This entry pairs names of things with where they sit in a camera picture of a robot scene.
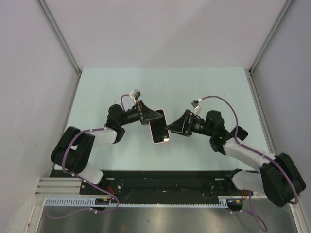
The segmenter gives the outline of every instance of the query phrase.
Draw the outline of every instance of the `white table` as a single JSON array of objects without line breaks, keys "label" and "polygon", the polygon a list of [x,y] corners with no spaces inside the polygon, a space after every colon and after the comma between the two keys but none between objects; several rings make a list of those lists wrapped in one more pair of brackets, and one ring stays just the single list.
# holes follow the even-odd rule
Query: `white table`
[{"label": "white table", "polygon": [[[219,95],[232,104],[239,125],[249,132],[245,142],[268,150],[244,69],[240,67],[84,69],[67,126],[102,127],[115,99],[134,89],[141,92],[140,100],[146,106],[164,109],[168,124],[180,118],[185,109],[193,110],[190,103],[194,99]],[[226,129],[235,127],[234,116],[222,101],[208,99],[202,106],[202,118],[209,110],[218,110]],[[136,122],[124,128],[121,142],[93,148],[89,160],[92,164],[104,170],[250,169],[234,158],[215,153],[207,136],[171,133],[170,142],[154,145],[149,126]]]}]

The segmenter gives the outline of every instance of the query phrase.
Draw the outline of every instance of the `white wall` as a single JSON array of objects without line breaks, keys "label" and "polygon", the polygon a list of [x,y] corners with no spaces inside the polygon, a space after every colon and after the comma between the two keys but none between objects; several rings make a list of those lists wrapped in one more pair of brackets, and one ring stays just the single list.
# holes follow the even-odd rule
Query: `white wall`
[{"label": "white wall", "polygon": [[297,0],[255,70],[255,82],[277,150],[305,179],[301,196],[311,220],[311,1]]},{"label": "white wall", "polygon": [[0,232],[50,168],[77,76],[35,0],[0,8]]},{"label": "white wall", "polygon": [[250,68],[285,0],[47,0],[83,68]]}]

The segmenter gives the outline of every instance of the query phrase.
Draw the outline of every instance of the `gray wall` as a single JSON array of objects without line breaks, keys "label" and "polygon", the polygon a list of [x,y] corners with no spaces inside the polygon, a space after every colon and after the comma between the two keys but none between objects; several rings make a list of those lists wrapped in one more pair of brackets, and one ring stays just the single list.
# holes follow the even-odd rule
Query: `gray wall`
[{"label": "gray wall", "polygon": [[297,0],[255,70],[278,152],[289,154],[305,179],[301,194],[311,219],[311,1]]},{"label": "gray wall", "polygon": [[77,76],[35,0],[1,1],[0,31],[0,232],[22,232]]}]

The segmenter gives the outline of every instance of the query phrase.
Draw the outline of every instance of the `reflective metal surface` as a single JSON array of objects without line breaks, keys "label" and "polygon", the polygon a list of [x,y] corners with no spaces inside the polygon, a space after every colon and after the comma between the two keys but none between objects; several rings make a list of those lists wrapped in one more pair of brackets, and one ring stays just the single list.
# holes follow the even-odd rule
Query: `reflective metal surface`
[{"label": "reflective metal surface", "polygon": [[[253,200],[270,233],[296,233],[290,208],[278,208],[267,199]],[[63,216],[76,207],[45,207],[51,216]],[[248,202],[244,209],[250,209]],[[38,233],[260,233],[254,218],[211,208],[120,208],[108,214],[89,210],[65,219],[43,214]]]}]

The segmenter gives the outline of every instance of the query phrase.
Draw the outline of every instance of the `black smartphone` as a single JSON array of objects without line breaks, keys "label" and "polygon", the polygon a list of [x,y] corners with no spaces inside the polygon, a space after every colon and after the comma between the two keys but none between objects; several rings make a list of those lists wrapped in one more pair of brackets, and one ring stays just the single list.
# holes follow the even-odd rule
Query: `black smartphone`
[{"label": "black smartphone", "polygon": [[158,109],[156,112],[162,114],[163,117],[149,123],[152,140],[155,144],[168,142],[170,140],[170,133],[166,129],[167,124],[164,110]]}]

